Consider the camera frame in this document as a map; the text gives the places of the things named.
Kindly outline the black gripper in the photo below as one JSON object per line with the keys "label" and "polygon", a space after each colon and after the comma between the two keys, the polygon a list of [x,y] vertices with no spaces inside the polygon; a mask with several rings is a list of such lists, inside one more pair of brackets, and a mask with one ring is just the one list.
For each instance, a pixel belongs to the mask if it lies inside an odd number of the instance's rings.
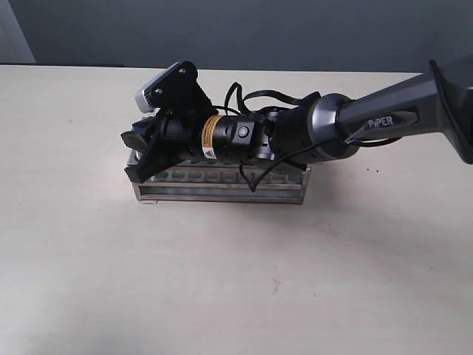
{"label": "black gripper", "polygon": [[149,178],[176,166],[186,159],[202,157],[200,136],[203,124],[217,109],[197,82],[198,71],[190,61],[180,66],[152,93],[157,106],[156,119],[148,129],[123,132],[126,147],[140,153],[125,173],[132,183],[145,183]]}

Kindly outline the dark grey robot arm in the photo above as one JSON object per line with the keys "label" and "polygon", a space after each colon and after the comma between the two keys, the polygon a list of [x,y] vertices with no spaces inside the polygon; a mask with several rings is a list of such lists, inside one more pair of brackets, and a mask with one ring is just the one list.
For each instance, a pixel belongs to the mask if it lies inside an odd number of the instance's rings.
{"label": "dark grey robot arm", "polygon": [[197,68],[177,62],[140,89],[145,118],[121,137],[136,151],[126,168],[133,183],[185,160],[254,166],[292,175],[312,163],[342,160],[361,147],[378,147],[429,133],[443,134],[464,163],[472,162],[472,58],[429,62],[429,71],[352,99],[312,92],[294,98],[276,90],[244,94],[239,83],[227,101],[211,102]]}

